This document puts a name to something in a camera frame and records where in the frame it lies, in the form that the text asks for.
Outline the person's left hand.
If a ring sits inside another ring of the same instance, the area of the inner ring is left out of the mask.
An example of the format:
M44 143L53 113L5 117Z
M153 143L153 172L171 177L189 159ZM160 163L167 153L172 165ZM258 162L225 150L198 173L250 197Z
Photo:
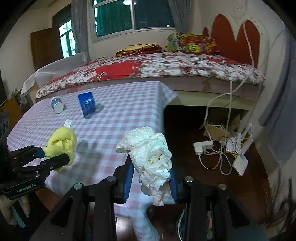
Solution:
M8 225L20 224L21 227L25 227L24 220L30 215L28 196L9 200L6 196L1 195L1 213Z

